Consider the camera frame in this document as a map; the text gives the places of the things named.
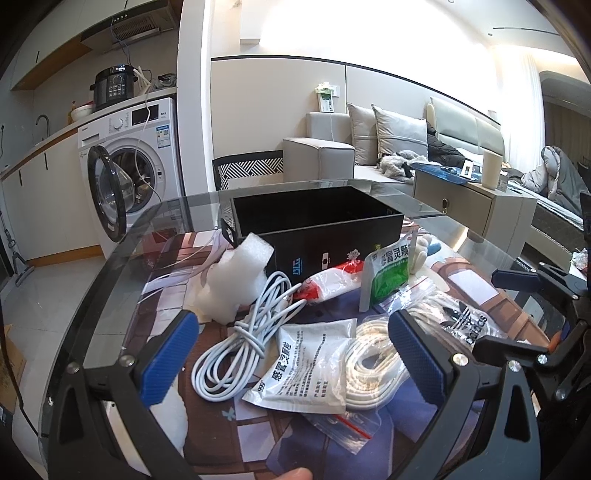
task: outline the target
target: drawer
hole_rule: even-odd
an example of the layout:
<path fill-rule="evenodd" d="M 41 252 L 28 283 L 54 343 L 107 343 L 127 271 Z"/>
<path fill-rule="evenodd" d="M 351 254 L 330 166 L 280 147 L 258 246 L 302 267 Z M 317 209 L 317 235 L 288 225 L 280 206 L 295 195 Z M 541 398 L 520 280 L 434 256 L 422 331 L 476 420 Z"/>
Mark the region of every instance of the drawer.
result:
<path fill-rule="evenodd" d="M 420 171 L 416 172 L 414 197 L 484 236 L 492 199 Z"/>

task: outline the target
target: mop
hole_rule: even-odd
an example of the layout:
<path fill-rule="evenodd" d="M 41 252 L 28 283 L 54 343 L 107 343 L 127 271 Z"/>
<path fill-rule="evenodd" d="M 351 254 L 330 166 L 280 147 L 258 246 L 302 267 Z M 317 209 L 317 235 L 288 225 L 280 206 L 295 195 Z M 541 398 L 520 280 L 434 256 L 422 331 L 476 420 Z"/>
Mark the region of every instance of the mop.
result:
<path fill-rule="evenodd" d="M 25 280 L 25 278 L 29 276 L 29 273 L 31 273 L 35 269 L 35 267 L 33 267 L 32 265 L 28 265 L 26 260 L 22 257 L 22 255 L 15 250 L 14 247 L 17 244 L 17 241 L 14 238 L 12 238 L 10 232 L 8 231 L 8 228 L 6 228 L 6 223 L 4 223 L 4 216 L 2 215 L 2 210 L 0 210 L 0 220 L 2 221 L 2 228 L 4 228 L 4 235 L 6 235 L 6 239 L 8 241 L 8 248 L 12 251 L 12 267 L 14 268 L 14 273 L 18 274 L 17 259 L 20 260 L 25 267 L 25 270 L 17 275 L 17 279 L 15 281 L 15 285 L 19 287 Z"/>

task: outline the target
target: nightstand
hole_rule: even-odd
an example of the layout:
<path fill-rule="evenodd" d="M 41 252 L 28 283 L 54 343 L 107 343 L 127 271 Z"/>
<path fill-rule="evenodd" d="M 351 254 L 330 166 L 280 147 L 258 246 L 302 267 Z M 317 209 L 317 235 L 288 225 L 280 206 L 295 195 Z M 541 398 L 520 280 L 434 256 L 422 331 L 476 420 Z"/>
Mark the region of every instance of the nightstand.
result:
<path fill-rule="evenodd" d="M 537 203 L 535 197 L 526 193 L 489 190 L 480 183 L 456 185 L 418 170 L 413 196 L 514 258 L 521 255 Z"/>

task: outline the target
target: tile floor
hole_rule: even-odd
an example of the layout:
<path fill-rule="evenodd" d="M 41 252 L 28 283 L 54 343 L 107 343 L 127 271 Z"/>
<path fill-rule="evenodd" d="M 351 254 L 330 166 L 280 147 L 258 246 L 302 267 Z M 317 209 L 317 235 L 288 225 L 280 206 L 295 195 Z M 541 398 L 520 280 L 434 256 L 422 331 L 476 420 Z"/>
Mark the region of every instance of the tile floor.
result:
<path fill-rule="evenodd" d="M 33 423 L 38 423 L 47 378 L 63 336 L 104 262 L 97 257 L 36 268 L 2 302 L 4 322 L 12 324 L 8 337 L 27 360 L 20 389 Z M 18 409 L 12 438 L 24 455 L 43 464 L 37 438 Z"/>

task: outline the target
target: energy label sticker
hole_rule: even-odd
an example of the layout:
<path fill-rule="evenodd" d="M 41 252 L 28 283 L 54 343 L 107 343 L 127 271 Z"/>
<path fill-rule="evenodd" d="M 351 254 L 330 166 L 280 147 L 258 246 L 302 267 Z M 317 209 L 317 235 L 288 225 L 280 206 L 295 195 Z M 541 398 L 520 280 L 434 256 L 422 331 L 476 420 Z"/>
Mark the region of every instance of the energy label sticker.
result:
<path fill-rule="evenodd" d="M 163 125 L 156 127 L 156 139 L 158 140 L 158 148 L 170 146 L 170 125 Z"/>

